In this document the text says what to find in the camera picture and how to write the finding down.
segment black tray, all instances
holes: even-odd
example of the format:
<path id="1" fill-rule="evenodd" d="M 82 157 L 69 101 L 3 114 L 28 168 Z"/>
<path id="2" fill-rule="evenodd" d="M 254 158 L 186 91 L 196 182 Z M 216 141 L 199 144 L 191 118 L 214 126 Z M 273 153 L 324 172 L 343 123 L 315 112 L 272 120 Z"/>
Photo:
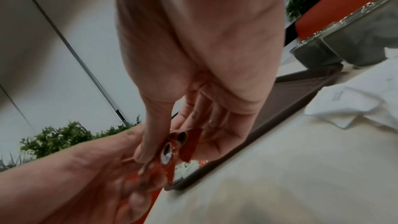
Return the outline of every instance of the black tray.
<path id="1" fill-rule="evenodd" d="M 165 187 L 165 190 L 184 190 L 198 182 L 224 161 L 306 106 L 322 87 L 334 84 L 342 68 L 342 64 L 334 64 L 278 77 L 245 142 L 221 159 L 208 162 L 185 179 Z"/>

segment white table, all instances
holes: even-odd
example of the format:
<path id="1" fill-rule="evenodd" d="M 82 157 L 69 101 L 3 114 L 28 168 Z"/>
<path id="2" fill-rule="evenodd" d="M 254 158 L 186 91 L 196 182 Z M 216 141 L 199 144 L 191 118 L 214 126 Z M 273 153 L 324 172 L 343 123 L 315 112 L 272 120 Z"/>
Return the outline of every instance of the white table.
<path id="1" fill-rule="evenodd" d="M 362 71 L 348 72 L 339 82 Z M 161 192 L 145 223 L 396 224 L 398 135 L 365 120 L 339 129 L 301 110 L 194 187 Z"/>

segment human hand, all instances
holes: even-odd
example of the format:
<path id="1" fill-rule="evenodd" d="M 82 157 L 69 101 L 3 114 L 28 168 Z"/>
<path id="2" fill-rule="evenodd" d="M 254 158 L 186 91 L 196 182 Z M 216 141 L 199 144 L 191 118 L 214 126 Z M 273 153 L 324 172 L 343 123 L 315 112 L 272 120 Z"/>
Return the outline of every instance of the human hand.
<path id="1" fill-rule="evenodd" d="M 142 140 L 138 125 L 118 135 L 82 143 L 0 173 L 0 223 L 129 224 L 151 203 L 150 191 L 166 183 L 127 180 L 138 163 L 122 164 Z"/>
<path id="2" fill-rule="evenodd" d="M 170 129 L 204 128 L 199 160 L 242 143 L 275 80 L 284 0 L 116 0 L 116 7 L 124 65 L 146 106 L 136 161 L 150 160 Z"/>

